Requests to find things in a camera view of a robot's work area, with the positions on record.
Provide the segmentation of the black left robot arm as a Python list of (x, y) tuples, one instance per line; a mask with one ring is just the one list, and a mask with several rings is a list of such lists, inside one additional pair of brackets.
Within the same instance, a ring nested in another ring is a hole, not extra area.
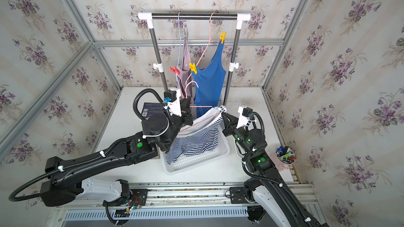
[[(164, 112), (143, 117), (138, 110), (140, 99), (152, 93), (163, 106)], [(100, 173), (124, 166), (136, 165), (152, 159), (158, 151), (168, 153), (180, 129), (191, 126), (193, 119), (190, 97), (180, 99), (177, 89), (164, 92), (164, 98), (151, 88), (139, 92), (133, 102), (133, 111), (141, 120), (142, 131), (120, 138), (108, 148), (80, 158), (63, 160), (49, 158), (45, 174), (21, 185), (9, 195), (9, 201), (18, 202), (41, 198), (47, 207), (62, 206), (90, 191), (84, 181)]]

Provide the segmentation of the blue white striped tank top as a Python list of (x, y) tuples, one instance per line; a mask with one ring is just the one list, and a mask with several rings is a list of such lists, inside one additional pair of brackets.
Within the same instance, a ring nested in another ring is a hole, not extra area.
[(194, 120), (191, 126), (181, 129), (166, 154), (166, 163), (168, 165), (175, 163), (181, 156), (193, 157), (213, 151), (217, 147), (218, 127), (223, 121), (222, 114), (226, 112), (225, 106), (213, 107)]

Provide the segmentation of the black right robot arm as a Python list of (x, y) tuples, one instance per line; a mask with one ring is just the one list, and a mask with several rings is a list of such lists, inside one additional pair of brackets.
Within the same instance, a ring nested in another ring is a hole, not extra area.
[(239, 117), (222, 113), (222, 118), (223, 134), (243, 150), (242, 168), (249, 176), (243, 186), (246, 200), (259, 204), (278, 227), (326, 227), (297, 199), (270, 159), (262, 117), (242, 108)]

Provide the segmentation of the pink wire hanger striped top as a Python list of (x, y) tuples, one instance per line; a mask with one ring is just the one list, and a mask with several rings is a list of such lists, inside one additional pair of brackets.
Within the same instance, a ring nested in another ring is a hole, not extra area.
[(184, 135), (191, 135), (194, 133), (197, 133), (203, 129), (208, 128), (209, 126), (212, 126), (214, 123), (219, 122), (220, 117), (222, 115), (222, 113), (226, 113), (227, 112), (227, 107), (226, 106), (201, 106), (201, 105), (197, 105), (194, 102), (194, 98), (191, 96), (191, 105), (190, 108), (209, 108), (209, 111), (206, 112), (203, 116), (197, 118), (196, 120), (194, 120), (193, 125), (191, 126), (185, 126), (180, 130), (180, 135), (184, 136)]

